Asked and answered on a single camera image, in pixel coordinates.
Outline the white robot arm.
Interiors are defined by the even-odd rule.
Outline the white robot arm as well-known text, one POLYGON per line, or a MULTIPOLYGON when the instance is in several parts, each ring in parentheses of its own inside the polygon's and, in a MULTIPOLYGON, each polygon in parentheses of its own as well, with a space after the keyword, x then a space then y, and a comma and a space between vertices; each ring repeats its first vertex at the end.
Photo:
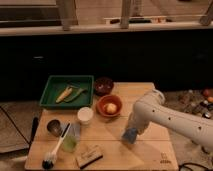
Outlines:
POLYGON ((163 93, 156 89, 136 100, 123 136, 134 143, 137 135, 145 131, 149 122, 154 122, 213 151, 213 120, 164 107, 164 102, 163 93))

